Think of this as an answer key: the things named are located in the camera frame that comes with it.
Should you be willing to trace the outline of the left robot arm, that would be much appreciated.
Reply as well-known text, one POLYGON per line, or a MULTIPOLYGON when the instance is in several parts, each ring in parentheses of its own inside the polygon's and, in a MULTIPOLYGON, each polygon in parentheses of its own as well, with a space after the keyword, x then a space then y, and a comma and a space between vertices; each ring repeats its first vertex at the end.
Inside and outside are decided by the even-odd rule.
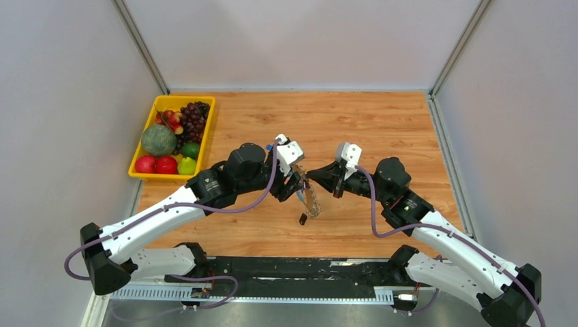
POLYGON ((186 223, 212 213, 242 213, 271 194, 287 200, 302 185, 294 171, 305 154, 295 141, 276 140, 270 151, 245 143, 227 160, 202 170, 173 194, 118 223, 94 223, 80 231, 81 253, 93 291, 111 294, 131 280, 180 276, 202 281, 209 268, 196 243, 169 249, 145 246, 186 223))

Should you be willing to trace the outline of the silver crescent key organizer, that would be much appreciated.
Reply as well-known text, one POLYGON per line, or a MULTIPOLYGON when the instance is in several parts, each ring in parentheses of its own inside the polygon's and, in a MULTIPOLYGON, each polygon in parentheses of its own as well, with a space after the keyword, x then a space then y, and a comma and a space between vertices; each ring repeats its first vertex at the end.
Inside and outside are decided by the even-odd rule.
POLYGON ((322 212, 322 207, 318 201, 313 185, 307 177, 307 171, 300 166, 294 166, 293 172, 299 173, 303 178, 303 187, 301 191, 305 197, 305 202, 302 202, 305 205, 305 211, 302 215, 307 215, 308 219, 319 217, 322 212))

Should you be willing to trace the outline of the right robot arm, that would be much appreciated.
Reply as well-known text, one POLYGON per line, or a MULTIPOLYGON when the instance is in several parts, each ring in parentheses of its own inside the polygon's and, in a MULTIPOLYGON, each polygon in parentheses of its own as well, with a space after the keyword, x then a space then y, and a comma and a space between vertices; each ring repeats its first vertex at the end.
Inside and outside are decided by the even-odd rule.
POLYGON ((446 292, 476 309, 490 326, 526 326, 539 308, 541 272, 531 264, 518 266, 479 245, 453 226, 428 201, 410 188, 411 177, 396 157, 379 162, 370 174, 346 159, 307 173, 307 177, 342 197, 350 192, 371 200, 371 228, 378 238, 398 232, 435 249, 448 264, 404 245, 390 258, 391 279, 410 280, 446 292))

